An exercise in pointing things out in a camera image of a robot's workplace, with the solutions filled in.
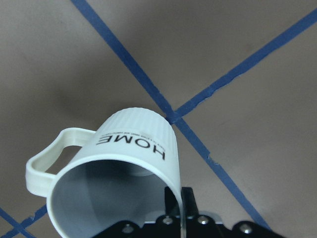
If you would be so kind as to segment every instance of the blue tape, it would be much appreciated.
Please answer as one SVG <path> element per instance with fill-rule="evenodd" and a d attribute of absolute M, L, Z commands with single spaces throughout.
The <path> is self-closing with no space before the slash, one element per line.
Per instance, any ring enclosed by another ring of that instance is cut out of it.
<path fill-rule="evenodd" d="M 166 115 L 173 115 L 174 111 L 165 97 L 160 93 L 156 86 L 152 83 L 149 77 L 141 69 L 138 63 L 133 59 L 130 53 L 119 42 L 116 36 L 100 19 L 97 13 L 85 0 L 71 0 L 83 16 L 90 22 L 99 35 L 107 42 L 111 49 L 121 59 L 125 66 L 130 70 L 134 77 L 144 87 L 147 93 L 156 102 L 159 108 L 166 113 Z"/>
<path fill-rule="evenodd" d="M 191 100 L 189 100 L 184 105 L 179 107 L 176 110 L 176 115 L 178 115 L 179 117 L 172 118 L 171 122 L 175 123 L 176 120 L 178 120 L 180 117 L 183 117 L 189 112 L 191 112 L 196 106 L 198 106 L 198 104 L 202 103 L 204 100 L 211 97 L 215 91 L 227 85 L 236 77 L 238 77 L 239 75 L 251 69 L 253 66 L 258 64 L 261 60 L 263 60 L 267 55 L 271 54 L 276 49 L 280 48 L 281 46 L 291 41 L 293 38 L 298 36 L 300 33 L 305 31 L 307 28 L 309 28 L 316 22 L 317 22 L 317 8 L 311 13 L 309 13 L 307 16 L 302 18 L 300 21 L 295 23 L 293 26 L 288 28 L 282 34 L 274 38 L 272 41 L 270 41 L 260 50 L 252 54 L 242 63 L 234 67 L 226 75 L 219 78 L 217 81 L 211 84 L 208 88 L 204 89 L 199 94 L 194 96 Z"/>
<path fill-rule="evenodd" d="M 10 223 L 15 230 L 23 234 L 27 238 L 35 238 L 28 233 L 24 227 L 22 227 L 16 220 L 14 220 L 9 214 L 7 214 L 2 208 L 0 208 L 0 216 L 2 216 L 8 223 Z"/>
<path fill-rule="evenodd" d="M 23 229 L 26 229 L 27 227 L 29 227 L 30 225 L 32 225 L 33 223 L 35 223 L 37 220 L 39 220 L 40 218 L 42 218 L 46 213 L 47 213 L 47 208 L 46 205 L 44 205 L 43 207 L 41 207 L 39 210 L 37 210 L 34 213 L 33 217 L 28 217 L 27 219 L 23 220 L 20 223 L 20 226 Z M 15 235 L 17 235 L 19 233 L 19 231 L 14 228 L 11 231 L 7 232 L 5 235 L 1 236 L 1 238 L 12 238 Z"/>
<path fill-rule="evenodd" d="M 202 143 L 202 141 L 197 137 L 197 135 L 192 131 L 189 125 L 184 121 L 184 119 L 179 119 L 175 125 L 177 128 L 183 133 L 183 135 L 187 138 L 187 140 L 192 144 L 192 146 L 196 149 L 196 151 L 200 154 L 200 156 L 205 160 L 205 162 L 209 165 L 212 171 L 218 176 L 218 178 L 222 181 L 222 183 L 227 187 L 227 189 L 231 192 L 231 194 L 235 197 L 235 199 L 241 204 L 241 206 L 246 210 L 246 212 L 250 215 L 250 217 L 257 224 L 271 230 L 267 222 L 260 215 L 260 213 L 254 208 L 254 206 L 249 202 L 243 192 L 238 188 L 235 182 L 231 179 L 229 174 L 223 169 L 223 167 L 214 162 L 209 157 L 209 150 Z"/>

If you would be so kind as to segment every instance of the mug rim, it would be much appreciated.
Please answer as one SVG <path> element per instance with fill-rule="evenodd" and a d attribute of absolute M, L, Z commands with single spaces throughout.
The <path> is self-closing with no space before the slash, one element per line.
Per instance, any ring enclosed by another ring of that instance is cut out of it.
<path fill-rule="evenodd" d="M 128 155 L 122 155 L 122 154 L 97 154 L 97 155 L 91 155 L 91 156 L 87 156 L 87 157 L 83 157 L 77 161 L 73 161 L 71 163 L 69 163 L 68 165 L 66 165 L 63 169 L 61 169 L 57 175 L 55 175 L 55 178 L 53 179 L 49 191 L 48 191 L 48 195 L 47 195 L 47 211 L 48 211 L 48 215 L 50 217 L 50 220 L 53 224 L 53 226 L 55 227 L 55 229 L 57 230 L 57 232 L 64 238 L 70 238 L 67 234 L 64 233 L 64 231 L 61 229 L 61 227 L 59 226 L 59 223 L 57 222 L 57 219 L 55 219 L 55 215 L 54 212 L 52 210 L 52 194 L 54 191 L 54 188 L 57 184 L 57 182 L 69 171 L 71 171 L 73 168 L 83 165 L 85 163 L 89 163 L 92 161 L 102 161 L 102 160 L 116 160 L 116 161 L 122 161 L 122 162 L 127 162 L 127 163 L 131 163 L 137 166 L 140 166 L 148 171 L 150 171 L 151 173 L 153 173 L 154 175 L 156 175 L 159 179 L 161 179 L 169 188 L 170 190 L 173 192 L 176 201 L 178 203 L 178 207 L 180 210 L 180 217 L 181 219 L 183 218 L 183 204 L 182 204 L 182 198 L 181 198 L 181 187 L 178 187 L 175 183 L 173 183 L 165 174 L 164 172 L 162 172 L 161 170 L 159 170 L 158 168 L 156 168 L 155 166 L 145 162 L 144 160 L 141 160 L 140 158 L 137 157 L 133 157 L 133 156 L 128 156 Z"/>

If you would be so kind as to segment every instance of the mug handle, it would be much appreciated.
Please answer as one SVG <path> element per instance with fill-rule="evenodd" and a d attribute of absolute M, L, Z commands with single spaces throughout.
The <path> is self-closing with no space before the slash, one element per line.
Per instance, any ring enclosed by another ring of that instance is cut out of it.
<path fill-rule="evenodd" d="M 93 130 L 75 127 L 62 130 L 48 147 L 26 163 L 27 189 L 34 195 L 47 197 L 51 182 L 56 175 L 45 171 L 55 163 L 65 147 L 71 145 L 83 147 L 94 134 Z"/>

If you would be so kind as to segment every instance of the metal bolt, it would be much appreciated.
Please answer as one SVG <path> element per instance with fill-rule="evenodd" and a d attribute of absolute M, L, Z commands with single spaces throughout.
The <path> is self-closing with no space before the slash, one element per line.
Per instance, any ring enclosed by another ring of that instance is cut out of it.
<path fill-rule="evenodd" d="M 126 224 L 122 229 L 122 232 L 125 234 L 130 234 L 134 231 L 134 228 L 130 224 Z"/>
<path fill-rule="evenodd" d="M 197 221 L 202 225 L 206 225 L 209 222 L 209 219 L 206 216 L 200 216 L 197 218 Z"/>
<path fill-rule="evenodd" d="M 242 224 L 240 226 L 240 231 L 242 231 L 245 234 L 250 234 L 252 232 L 252 228 L 248 224 Z"/>
<path fill-rule="evenodd" d="M 166 216 L 164 219 L 163 219 L 163 223 L 166 224 L 166 225 L 170 225 L 172 224 L 174 221 L 172 218 L 170 218 L 169 216 Z"/>

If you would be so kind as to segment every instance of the white mug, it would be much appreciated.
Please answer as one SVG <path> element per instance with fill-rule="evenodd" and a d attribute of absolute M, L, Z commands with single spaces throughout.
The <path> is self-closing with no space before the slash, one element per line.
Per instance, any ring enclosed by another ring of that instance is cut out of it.
<path fill-rule="evenodd" d="M 82 146 L 57 175 L 45 171 L 62 150 Z M 93 237 L 122 220 L 140 227 L 165 213 L 164 188 L 182 217 L 176 137 L 159 114 L 128 108 L 96 131 L 68 128 L 26 164 L 28 190 L 47 198 L 48 214 L 63 238 Z"/>

